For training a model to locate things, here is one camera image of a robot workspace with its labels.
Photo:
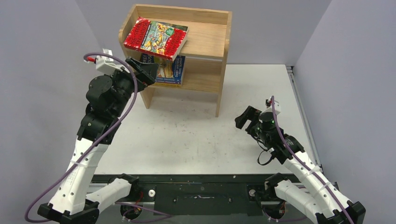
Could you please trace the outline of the blue 91-storey treehouse book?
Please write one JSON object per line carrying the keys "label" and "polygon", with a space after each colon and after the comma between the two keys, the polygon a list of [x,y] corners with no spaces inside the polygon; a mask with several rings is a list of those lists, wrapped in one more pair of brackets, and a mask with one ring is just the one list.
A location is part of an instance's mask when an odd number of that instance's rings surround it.
{"label": "blue 91-storey treehouse book", "polygon": [[179,83],[183,82],[185,56],[177,56],[174,61],[165,60],[156,56],[141,54],[140,61],[143,63],[157,63],[156,82]]}

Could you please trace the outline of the red treehouse book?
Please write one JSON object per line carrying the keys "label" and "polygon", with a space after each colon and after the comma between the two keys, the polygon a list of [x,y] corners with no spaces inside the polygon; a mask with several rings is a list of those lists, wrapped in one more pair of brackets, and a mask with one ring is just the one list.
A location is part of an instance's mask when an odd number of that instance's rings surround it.
{"label": "red treehouse book", "polygon": [[175,29],[181,27],[183,25],[138,17],[123,45],[127,49],[174,61],[178,56]]}

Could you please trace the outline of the animal farm book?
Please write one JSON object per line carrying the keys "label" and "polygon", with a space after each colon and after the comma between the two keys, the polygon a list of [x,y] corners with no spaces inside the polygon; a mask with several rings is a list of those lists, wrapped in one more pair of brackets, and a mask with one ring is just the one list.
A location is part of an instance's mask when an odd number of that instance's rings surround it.
{"label": "animal farm book", "polygon": [[177,48],[177,51],[176,51],[177,55],[179,55],[182,47],[185,45],[185,43],[188,40],[188,31],[189,31],[189,29],[186,26],[183,26],[181,28],[175,29],[175,35],[176,35],[175,39],[176,39],[177,44],[178,44],[178,48]]}

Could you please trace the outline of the yellow 130-storey treehouse book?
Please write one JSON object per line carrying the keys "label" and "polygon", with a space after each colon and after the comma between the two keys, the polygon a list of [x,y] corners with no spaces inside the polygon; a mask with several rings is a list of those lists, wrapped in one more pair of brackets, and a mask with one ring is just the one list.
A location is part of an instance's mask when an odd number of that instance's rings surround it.
{"label": "yellow 130-storey treehouse book", "polygon": [[152,86],[167,87],[167,88],[181,88],[182,87],[182,85],[179,83],[162,83],[162,82],[156,82]]}

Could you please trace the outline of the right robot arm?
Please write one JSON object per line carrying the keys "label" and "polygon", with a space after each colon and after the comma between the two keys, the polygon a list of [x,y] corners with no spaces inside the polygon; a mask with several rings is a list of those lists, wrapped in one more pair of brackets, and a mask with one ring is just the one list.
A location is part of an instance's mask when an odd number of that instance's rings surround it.
{"label": "right robot arm", "polygon": [[285,175],[277,173],[264,182],[264,194],[269,200],[280,199],[294,206],[314,224],[361,224],[366,209],[360,202],[352,202],[342,194],[321,172],[300,142],[277,122],[279,104],[260,111],[251,106],[235,118],[235,126],[245,129],[271,160],[278,160],[302,184],[299,188]]}

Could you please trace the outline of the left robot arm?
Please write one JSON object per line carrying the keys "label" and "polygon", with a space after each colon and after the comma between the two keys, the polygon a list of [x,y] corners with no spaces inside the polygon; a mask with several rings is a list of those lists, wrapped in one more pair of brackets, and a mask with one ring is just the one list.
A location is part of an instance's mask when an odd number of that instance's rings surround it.
{"label": "left robot arm", "polygon": [[127,174],[117,176],[107,186],[89,193],[94,172],[112,143],[121,121],[132,109],[136,94],[154,84],[159,68],[127,58],[115,65],[97,64],[101,75],[90,81],[88,105],[77,132],[75,149],[68,169],[49,202],[38,215],[60,224],[93,224],[101,212],[119,199],[133,201],[139,196],[138,180]]}

